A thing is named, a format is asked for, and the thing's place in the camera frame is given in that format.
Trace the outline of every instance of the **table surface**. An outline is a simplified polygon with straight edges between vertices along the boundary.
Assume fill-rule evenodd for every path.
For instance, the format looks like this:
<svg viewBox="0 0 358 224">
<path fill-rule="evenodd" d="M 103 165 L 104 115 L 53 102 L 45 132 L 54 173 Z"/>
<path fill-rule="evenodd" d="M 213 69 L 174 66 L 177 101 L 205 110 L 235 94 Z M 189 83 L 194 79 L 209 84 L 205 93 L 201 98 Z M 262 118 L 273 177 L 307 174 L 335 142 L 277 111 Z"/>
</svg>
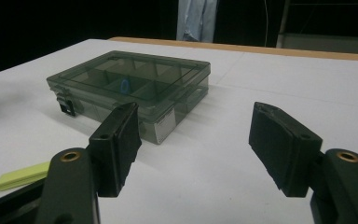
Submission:
<svg viewBox="0 0 358 224">
<path fill-rule="evenodd" d="M 208 95 L 159 146 L 143 141 L 102 223 L 313 223 L 311 190 L 285 198 L 248 145 L 254 102 L 358 153 L 358 55 L 116 37 L 0 72 L 0 174 L 86 147 L 99 122 L 63 114 L 46 78 L 111 50 L 210 62 Z M 12 190 L 0 192 L 0 197 Z"/>
</svg>

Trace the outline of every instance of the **blue object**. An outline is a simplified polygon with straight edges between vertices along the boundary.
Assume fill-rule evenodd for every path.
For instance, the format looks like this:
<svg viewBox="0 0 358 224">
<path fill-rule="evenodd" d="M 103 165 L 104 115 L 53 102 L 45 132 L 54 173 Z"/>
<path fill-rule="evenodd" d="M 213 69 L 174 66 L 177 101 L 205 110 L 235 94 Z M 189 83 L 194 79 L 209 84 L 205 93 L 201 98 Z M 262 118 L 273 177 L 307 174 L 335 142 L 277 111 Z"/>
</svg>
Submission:
<svg viewBox="0 0 358 224">
<path fill-rule="evenodd" d="M 124 78 L 120 84 L 120 93 L 129 94 L 130 91 L 131 91 L 130 80 L 127 78 Z"/>
</svg>

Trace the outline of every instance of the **black mount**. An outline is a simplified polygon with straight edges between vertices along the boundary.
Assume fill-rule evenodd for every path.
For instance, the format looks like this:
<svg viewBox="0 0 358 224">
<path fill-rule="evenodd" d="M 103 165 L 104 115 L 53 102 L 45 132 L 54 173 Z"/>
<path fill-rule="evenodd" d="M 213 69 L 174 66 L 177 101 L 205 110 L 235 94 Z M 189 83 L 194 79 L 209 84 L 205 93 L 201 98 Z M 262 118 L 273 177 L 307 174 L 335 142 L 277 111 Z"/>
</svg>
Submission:
<svg viewBox="0 0 358 224">
<path fill-rule="evenodd" d="M 56 154 L 46 179 L 0 198 L 0 223 L 100 223 L 98 196 L 118 196 L 142 144 L 137 110 L 115 108 L 86 148 Z"/>
<path fill-rule="evenodd" d="M 255 103 L 249 144 L 286 197 L 305 197 L 315 223 L 358 223 L 358 154 L 320 151 L 322 138 L 273 105 Z"/>
</svg>

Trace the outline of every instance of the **screw hole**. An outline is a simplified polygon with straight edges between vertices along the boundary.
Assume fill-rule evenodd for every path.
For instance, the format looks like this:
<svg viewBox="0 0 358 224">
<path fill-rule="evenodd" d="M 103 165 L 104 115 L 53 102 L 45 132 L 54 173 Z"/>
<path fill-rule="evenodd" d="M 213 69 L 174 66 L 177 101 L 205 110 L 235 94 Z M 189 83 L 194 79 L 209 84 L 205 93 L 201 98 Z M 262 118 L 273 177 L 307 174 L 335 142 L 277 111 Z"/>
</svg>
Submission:
<svg viewBox="0 0 358 224">
<path fill-rule="evenodd" d="M 80 158 L 80 153 L 73 151 L 65 153 L 63 156 L 61 156 L 61 161 L 75 161 Z"/>
<path fill-rule="evenodd" d="M 350 152 L 338 152 L 337 156 L 344 161 L 358 162 L 358 156 Z"/>
</svg>

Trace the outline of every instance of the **dark background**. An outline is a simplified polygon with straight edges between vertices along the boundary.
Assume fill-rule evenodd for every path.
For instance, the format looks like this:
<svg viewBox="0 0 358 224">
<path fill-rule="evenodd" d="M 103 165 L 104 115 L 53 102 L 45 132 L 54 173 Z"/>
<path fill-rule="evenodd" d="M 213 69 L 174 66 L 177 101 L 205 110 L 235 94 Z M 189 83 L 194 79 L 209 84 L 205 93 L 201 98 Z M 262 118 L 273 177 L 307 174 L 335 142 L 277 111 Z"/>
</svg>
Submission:
<svg viewBox="0 0 358 224">
<path fill-rule="evenodd" d="M 0 71 L 89 38 L 175 39 L 177 1 L 0 0 Z M 267 32 L 264 0 L 220 0 L 214 42 L 274 48 L 284 0 L 266 2 Z M 336 1 L 292 0 L 286 32 L 358 36 L 358 6 L 321 6 L 330 2 Z"/>
</svg>

